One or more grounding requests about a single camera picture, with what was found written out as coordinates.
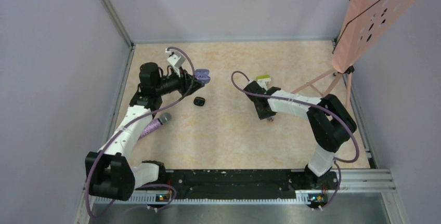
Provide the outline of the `grey purple charging case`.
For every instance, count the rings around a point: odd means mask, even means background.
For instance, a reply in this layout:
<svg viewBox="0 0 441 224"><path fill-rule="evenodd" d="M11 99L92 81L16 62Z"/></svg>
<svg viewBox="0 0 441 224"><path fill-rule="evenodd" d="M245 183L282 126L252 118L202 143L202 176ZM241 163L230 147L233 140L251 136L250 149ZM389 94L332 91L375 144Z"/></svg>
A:
<svg viewBox="0 0 441 224"><path fill-rule="evenodd" d="M208 69L196 69L194 77L201 84L208 84L211 81L210 71Z"/></svg>

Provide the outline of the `glossy black charging case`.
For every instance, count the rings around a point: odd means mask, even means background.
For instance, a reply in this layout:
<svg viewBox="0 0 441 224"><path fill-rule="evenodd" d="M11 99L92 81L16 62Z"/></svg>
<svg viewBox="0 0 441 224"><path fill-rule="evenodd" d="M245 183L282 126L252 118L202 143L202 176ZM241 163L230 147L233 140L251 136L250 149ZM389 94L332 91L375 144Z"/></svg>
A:
<svg viewBox="0 0 441 224"><path fill-rule="evenodd" d="M193 104L199 107L203 107L206 103L206 99L203 97L195 97L193 100Z"/></svg>

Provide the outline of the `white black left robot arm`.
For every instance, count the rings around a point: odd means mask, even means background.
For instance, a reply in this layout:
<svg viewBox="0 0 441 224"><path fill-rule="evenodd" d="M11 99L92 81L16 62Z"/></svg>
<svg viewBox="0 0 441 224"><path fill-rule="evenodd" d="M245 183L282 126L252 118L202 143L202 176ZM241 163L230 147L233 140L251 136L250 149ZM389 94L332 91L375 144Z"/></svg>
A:
<svg viewBox="0 0 441 224"><path fill-rule="evenodd" d="M154 62L140 66L140 83L123 121L99 151L86 156L89 195L126 201L135 189L147 183L154 189L166 185L163 164L153 161L130 166L128 157L147 125L160 122L156 114L166 109L161 106L162 96L174 91L182 98L189 96L205 86L210 79L208 74L206 69L189 73L182 67L173 66L163 74Z"/></svg>

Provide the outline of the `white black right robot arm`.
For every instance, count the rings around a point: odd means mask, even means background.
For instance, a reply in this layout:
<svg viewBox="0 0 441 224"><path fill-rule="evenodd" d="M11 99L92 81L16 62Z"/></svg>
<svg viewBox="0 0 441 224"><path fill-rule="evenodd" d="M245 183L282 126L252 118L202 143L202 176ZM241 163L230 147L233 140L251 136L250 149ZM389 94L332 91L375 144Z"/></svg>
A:
<svg viewBox="0 0 441 224"><path fill-rule="evenodd" d="M354 138L357 130L356 122L340 99L334 94L306 97L279 87L267 89L257 81L249 82L243 91L261 120L285 113L309 122L317 146L305 167L304 177L310 188L320 188L329 178L335 154L343 143Z"/></svg>

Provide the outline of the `green white purple toy block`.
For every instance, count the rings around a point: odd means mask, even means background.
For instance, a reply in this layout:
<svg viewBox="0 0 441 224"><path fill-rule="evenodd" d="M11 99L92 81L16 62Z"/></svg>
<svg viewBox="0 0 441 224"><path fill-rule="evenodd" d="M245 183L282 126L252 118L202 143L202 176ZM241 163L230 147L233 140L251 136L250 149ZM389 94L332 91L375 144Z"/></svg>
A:
<svg viewBox="0 0 441 224"><path fill-rule="evenodd" d="M263 83L270 83L271 82L271 77L268 74L259 75L259 76L256 77L256 81L257 82L263 82Z"/></svg>

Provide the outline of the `purple glitter microphone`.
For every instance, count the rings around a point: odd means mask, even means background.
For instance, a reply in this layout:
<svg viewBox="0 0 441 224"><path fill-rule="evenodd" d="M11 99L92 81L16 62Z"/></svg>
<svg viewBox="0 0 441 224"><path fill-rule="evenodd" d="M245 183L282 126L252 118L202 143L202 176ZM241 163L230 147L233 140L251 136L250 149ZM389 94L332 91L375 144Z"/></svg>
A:
<svg viewBox="0 0 441 224"><path fill-rule="evenodd" d="M142 139L149 135L150 133L154 132L158 128L162 127L163 125L169 123L172 120L172 115L168 112L165 112L161 114L158 118L152 120L141 132L138 139Z"/></svg>

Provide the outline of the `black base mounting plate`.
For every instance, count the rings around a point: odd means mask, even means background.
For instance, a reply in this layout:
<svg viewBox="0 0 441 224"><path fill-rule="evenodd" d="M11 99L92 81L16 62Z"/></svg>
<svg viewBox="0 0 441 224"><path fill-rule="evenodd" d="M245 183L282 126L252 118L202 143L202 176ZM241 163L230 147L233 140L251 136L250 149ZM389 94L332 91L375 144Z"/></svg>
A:
<svg viewBox="0 0 441 224"><path fill-rule="evenodd" d="M303 169L176 169L163 172L155 185L174 187L178 200L276 200L295 199L301 190L330 193L338 176L317 178Z"/></svg>

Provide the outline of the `pink music stand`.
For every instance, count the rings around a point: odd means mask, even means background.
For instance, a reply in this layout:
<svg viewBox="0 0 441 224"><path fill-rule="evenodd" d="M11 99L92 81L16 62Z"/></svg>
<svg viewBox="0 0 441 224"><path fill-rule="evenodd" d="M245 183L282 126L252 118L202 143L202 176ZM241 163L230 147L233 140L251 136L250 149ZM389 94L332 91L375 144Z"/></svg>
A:
<svg viewBox="0 0 441 224"><path fill-rule="evenodd" d="M341 30L334 40L332 67L293 93L310 87L325 96L346 76L345 107L349 108L354 64L416 0L348 1Z"/></svg>

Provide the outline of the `aluminium frame rail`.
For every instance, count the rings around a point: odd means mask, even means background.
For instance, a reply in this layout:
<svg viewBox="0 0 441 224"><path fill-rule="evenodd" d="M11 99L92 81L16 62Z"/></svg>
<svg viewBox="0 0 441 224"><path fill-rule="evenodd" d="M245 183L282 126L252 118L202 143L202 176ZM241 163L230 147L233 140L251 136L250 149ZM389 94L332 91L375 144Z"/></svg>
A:
<svg viewBox="0 0 441 224"><path fill-rule="evenodd" d="M333 192L338 193L379 193L393 192L396 189L392 174L387 169L336 169L330 170L338 176L338 185L330 193L301 190L295 199L276 200L172 200L172 204L311 204L324 202Z"/></svg>

